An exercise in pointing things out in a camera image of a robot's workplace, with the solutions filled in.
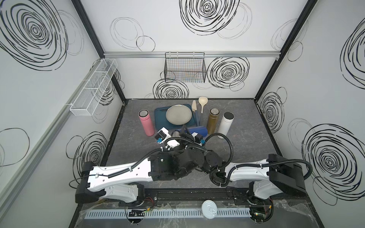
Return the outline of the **pink thermos steel lid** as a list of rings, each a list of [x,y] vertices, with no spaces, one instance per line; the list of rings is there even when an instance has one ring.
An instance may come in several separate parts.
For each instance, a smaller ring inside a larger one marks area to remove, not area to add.
[[[138,113],[144,132],[147,136],[153,136],[155,129],[148,110],[141,110]]]

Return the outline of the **blue thermos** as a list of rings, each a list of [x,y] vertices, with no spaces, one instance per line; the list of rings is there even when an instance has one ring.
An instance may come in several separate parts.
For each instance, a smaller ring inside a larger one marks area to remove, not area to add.
[[[190,132],[190,134],[198,133],[198,134],[202,135],[203,137],[206,137],[208,135],[208,130],[205,126],[189,127],[189,128],[187,128],[187,130]],[[171,132],[171,136],[178,136],[179,133],[180,133],[179,129],[173,130]]]

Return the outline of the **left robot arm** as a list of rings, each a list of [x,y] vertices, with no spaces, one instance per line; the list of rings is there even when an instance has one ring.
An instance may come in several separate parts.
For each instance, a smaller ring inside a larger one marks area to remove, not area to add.
[[[97,166],[85,162],[75,192],[75,202],[86,204],[101,199],[120,200],[125,203],[143,201],[142,182],[178,180],[204,164],[203,135],[189,131],[184,125],[176,137],[161,128],[155,139],[160,145],[140,160],[116,165]]]

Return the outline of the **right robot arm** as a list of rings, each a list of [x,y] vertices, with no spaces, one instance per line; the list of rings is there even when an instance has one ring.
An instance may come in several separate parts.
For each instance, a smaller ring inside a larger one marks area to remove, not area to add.
[[[210,181],[219,187],[227,187],[231,182],[252,180],[249,195],[266,200],[278,194],[304,197],[307,195],[305,180],[313,173],[310,162],[302,159],[286,159],[277,154],[270,154],[267,159],[255,162],[234,163],[233,145],[227,136],[214,133],[205,138],[223,138],[229,148],[230,157],[222,165],[207,170]]]

